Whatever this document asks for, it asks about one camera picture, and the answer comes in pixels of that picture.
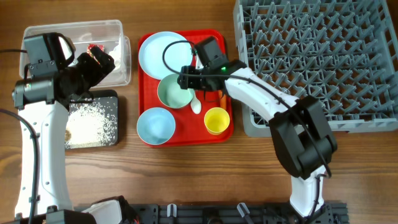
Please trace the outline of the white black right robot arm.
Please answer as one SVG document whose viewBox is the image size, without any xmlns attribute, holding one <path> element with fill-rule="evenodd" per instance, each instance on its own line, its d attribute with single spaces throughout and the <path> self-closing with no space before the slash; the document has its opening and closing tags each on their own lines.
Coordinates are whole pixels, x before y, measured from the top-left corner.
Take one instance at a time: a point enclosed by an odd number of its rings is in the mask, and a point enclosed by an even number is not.
<svg viewBox="0 0 398 224">
<path fill-rule="evenodd" d="M 321 102 L 311 95 L 288 95 L 259 78 L 244 62 L 228 60 L 214 37 L 191 46 L 203 66 L 183 66 L 178 72 L 180 87 L 221 90 L 265 119 L 276 156 L 291 176 L 290 206 L 302 220 L 316 219 L 324 204 L 323 180 L 331 177 L 328 165 L 337 150 Z"/>
</svg>

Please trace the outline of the brown food scrap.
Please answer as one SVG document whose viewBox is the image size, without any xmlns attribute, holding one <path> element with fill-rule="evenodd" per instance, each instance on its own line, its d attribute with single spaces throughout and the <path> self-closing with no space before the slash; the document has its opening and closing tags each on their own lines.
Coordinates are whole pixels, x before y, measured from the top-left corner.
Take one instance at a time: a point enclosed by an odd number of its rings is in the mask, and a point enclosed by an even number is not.
<svg viewBox="0 0 398 224">
<path fill-rule="evenodd" d="M 69 141 L 71 139 L 71 136 L 72 136 L 71 132 L 69 130 L 66 130 L 65 131 L 65 141 L 66 142 Z"/>
</svg>

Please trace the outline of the light blue rice bowl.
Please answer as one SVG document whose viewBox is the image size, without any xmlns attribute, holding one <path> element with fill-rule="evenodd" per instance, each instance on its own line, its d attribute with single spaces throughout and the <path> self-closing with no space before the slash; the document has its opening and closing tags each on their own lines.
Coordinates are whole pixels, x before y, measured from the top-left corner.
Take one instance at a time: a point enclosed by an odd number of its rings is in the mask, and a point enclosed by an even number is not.
<svg viewBox="0 0 398 224">
<path fill-rule="evenodd" d="M 169 141 L 175 133 L 174 116 L 164 108 L 145 110 L 137 120 L 137 134 L 146 144 L 158 146 Z"/>
</svg>

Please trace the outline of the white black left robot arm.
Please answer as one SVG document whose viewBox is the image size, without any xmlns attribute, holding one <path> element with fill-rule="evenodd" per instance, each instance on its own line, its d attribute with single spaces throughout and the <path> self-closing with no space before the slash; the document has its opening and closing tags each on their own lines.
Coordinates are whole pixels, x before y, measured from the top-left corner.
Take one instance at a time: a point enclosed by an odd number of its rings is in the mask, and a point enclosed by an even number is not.
<svg viewBox="0 0 398 224">
<path fill-rule="evenodd" d="M 123 223 L 119 198 L 74 210 L 65 171 L 65 133 L 71 104 L 92 103 L 90 91 L 114 70 L 99 47 L 74 56 L 72 42 L 58 32 L 24 38 L 30 62 L 12 99 L 22 129 L 22 175 L 14 223 Z"/>
</svg>

